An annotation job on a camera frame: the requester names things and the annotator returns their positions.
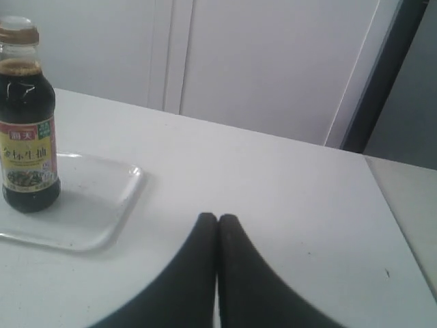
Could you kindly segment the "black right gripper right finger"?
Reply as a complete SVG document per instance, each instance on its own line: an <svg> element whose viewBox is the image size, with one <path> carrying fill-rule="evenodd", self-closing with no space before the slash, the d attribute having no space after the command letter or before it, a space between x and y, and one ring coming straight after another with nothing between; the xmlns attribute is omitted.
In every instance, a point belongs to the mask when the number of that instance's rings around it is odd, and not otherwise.
<svg viewBox="0 0 437 328"><path fill-rule="evenodd" d="M218 221L218 306L222 327L340 327L268 265L237 216Z"/></svg>

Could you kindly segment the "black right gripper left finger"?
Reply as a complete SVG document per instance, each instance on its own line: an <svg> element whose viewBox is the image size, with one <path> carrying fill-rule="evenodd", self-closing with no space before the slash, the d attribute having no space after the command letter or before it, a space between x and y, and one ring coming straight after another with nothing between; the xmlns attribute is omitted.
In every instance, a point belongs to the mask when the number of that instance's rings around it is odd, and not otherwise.
<svg viewBox="0 0 437 328"><path fill-rule="evenodd" d="M158 277L94 327L212 327L216 250L217 218L201 213Z"/></svg>

